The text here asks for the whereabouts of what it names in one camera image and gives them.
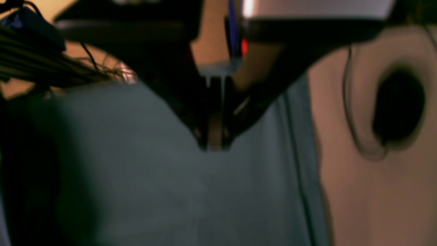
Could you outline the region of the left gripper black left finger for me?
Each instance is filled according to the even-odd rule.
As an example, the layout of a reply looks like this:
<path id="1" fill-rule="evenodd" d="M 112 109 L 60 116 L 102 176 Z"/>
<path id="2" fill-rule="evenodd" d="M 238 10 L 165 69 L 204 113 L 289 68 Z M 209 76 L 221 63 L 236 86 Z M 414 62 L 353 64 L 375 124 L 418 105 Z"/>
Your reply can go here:
<path id="1" fill-rule="evenodd" d="M 90 44 L 128 66 L 207 148 L 207 83 L 192 53 L 202 0 L 78 0 L 55 17 L 70 41 Z"/>

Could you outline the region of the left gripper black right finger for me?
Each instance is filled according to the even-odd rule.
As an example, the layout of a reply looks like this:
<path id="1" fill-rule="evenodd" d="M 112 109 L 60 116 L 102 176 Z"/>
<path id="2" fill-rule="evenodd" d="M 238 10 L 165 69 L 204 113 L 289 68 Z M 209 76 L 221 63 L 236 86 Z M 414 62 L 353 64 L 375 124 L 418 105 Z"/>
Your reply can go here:
<path id="1" fill-rule="evenodd" d="M 373 39 L 384 28 L 384 20 L 375 19 L 245 19 L 242 29 L 248 44 L 260 44 L 272 58 L 254 58 L 249 47 L 242 65 L 266 68 L 265 75 L 250 79 L 242 91 L 231 76 L 225 78 L 222 148 L 251 128 L 270 104 L 323 56 L 340 47 Z"/>

